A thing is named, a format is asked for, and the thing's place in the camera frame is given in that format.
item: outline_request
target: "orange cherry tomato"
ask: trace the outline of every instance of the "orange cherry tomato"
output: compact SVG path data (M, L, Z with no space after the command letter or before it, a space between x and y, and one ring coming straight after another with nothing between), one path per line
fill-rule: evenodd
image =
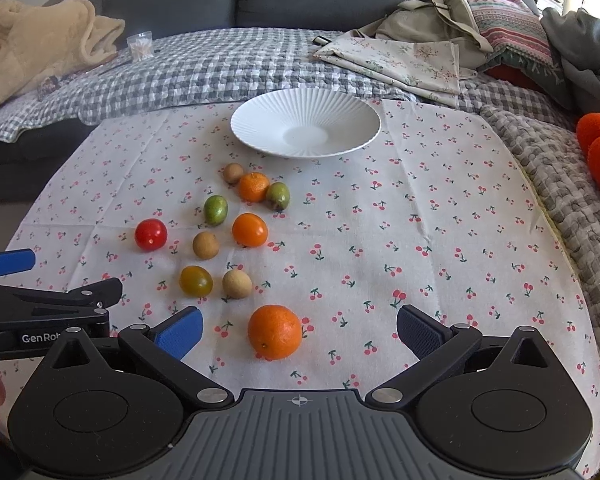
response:
M258 247L267 241L269 229L264 220L253 213L243 213L231 228L234 240L247 247Z

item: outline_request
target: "cherry print tablecloth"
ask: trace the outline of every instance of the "cherry print tablecloth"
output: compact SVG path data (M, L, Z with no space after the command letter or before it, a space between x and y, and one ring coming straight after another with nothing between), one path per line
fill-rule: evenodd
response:
M67 290L117 276L115 334L155 325L194 304L205 319L184 361L238 394L241 388L371 388L414 364L395 333L411 303L443 324L466 321L487 335L530 324L541 330L588 402L594 432L578 470L600 465L600 359L583 294L529 184L478 116L423 104L373 101L379 137L340 158L284 160L232 135L239 104L162 110L102 123L53 177L10 248L36 251L34 270L10 284ZM240 162L284 181L289 208L242 203L221 177ZM202 205L223 194L228 219L213 229L221 251L203 262L216 286L187 299L180 269L198 263L193 237ZM261 215L269 240L256 249L231 238L234 218ZM159 218L169 241L141 253L135 225ZM254 290L225 301L221 277L244 269ZM291 357L267 362L246 338L257 307L284 304L302 320ZM2 418L36 360L0 364L8 387Z

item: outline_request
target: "red cherry tomato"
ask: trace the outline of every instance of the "red cherry tomato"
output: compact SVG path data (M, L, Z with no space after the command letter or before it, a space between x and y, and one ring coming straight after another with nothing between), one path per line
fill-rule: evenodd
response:
M155 251L167 243L167 226L156 218L142 220L136 227L134 238L143 251Z

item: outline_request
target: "plate rim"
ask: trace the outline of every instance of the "plate rim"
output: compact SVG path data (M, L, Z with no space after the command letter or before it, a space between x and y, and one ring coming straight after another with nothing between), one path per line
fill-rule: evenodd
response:
M375 114L375 116L378 118L378 129L371 136L371 138L369 140L366 140L362 144L359 144L358 146L354 146L353 148L349 148L348 150L343 150L341 152L336 152L336 153L329 153L327 155L285 155L284 153L272 152L271 150L266 150L266 149L263 149L263 148L259 148L259 147L254 146L253 144L251 144L249 142L246 142L245 140L241 139L238 136L238 134L235 133L235 130L234 130L234 117L238 113L238 111L242 108L243 105L245 105L245 104L253 101L254 99L258 99L259 97L262 97L264 95L273 94L274 92L296 92L296 91L299 91L299 90L322 91L322 92L337 92L339 94L346 95L349 98L357 99L363 105L365 105L367 108L369 108ZM231 132L232 132L232 134L234 134L234 136L235 136L236 139L238 139L245 146L249 146L252 150L256 150L257 152L266 153L267 155L279 156L281 158L294 158L294 159L304 159L304 160L315 160L316 158L328 158L330 156L345 155L346 153L351 153L351 152L354 152L355 150L361 150L365 146L368 146L370 143L372 143L374 140L376 140L376 137L380 134L380 131L382 130L382 118L380 117L380 114L369 103L367 103L366 101L362 100L358 96L355 96L355 95L352 95L352 94L347 94L345 92L340 92L339 90L332 90L332 89L329 89L329 88L300 88L300 87L298 87L298 88L282 88L280 90L273 90L271 92L264 92L262 94L256 95L256 97L252 97L251 99L248 99L247 101L241 103L240 106L238 106L235 109L234 113L231 115L231 121L229 121L229 127L231 128Z

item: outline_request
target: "patterned pillow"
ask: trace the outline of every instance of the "patterned pillow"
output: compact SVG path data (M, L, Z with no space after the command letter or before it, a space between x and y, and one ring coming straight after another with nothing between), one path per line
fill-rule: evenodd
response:
M519 69L558 104L571 110L573 100L560 57L549 44L540 19L522 0L467 0L480 34L493 47L484 72L501 64Z

